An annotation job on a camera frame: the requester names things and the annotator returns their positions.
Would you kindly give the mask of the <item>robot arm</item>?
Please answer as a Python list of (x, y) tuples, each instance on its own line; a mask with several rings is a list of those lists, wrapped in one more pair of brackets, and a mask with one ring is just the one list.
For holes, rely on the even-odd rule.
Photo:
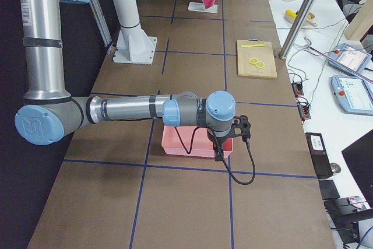
[(73, 97), (65, 89), (60, 3), (89, 1), (20, 0), (29, 89), (15, 114), (19, 135), (35, 145), (50, 145), (90, 124), (162, 119), (169, 127), (206, 128), (220, 159), (236, 125), (235, 100), (228, 92), (205, 99), (191, 92), (102, 99)]

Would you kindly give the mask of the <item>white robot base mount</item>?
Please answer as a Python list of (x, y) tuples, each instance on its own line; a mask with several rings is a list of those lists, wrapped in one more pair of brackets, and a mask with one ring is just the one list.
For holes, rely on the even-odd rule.
[(120, 32), (113, 61), (122, 64), (150, 65), (157, 38), (149, 37), (141, 27), (136, 0), (113, 0)]

